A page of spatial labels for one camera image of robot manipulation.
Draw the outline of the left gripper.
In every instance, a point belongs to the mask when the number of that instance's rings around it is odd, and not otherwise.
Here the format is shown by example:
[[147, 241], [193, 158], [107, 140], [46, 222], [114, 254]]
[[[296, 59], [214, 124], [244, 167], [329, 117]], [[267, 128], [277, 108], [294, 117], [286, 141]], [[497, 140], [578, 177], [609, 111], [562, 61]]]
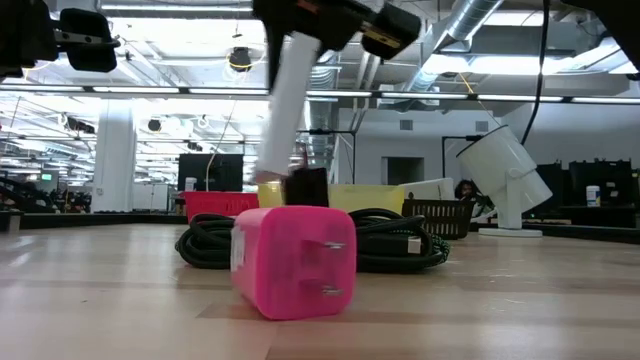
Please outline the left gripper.
[[50, 17], [43, 0], [2, 0], [1, 73], [21, 75], [39, 61], [56, 61], [61, 54], [73, 69], [108, 73], [117, 67], [107, 19], [97, 13], [67, 8]]

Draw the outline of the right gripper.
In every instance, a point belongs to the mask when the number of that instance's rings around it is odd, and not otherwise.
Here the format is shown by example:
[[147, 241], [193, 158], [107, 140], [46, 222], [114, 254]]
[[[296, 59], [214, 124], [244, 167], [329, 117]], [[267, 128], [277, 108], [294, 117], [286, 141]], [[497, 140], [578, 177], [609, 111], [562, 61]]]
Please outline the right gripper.
[[379, 11], [354, 0], [254, 0], [252, 5], [266, 30], [269, 89], [279, 71], [284, 37], [294, 32], [318, 39], [324, 51], [340, 51], [360, 33], [365, 51], [390, 60], [421, 31], [418, 16], [389, 3]]

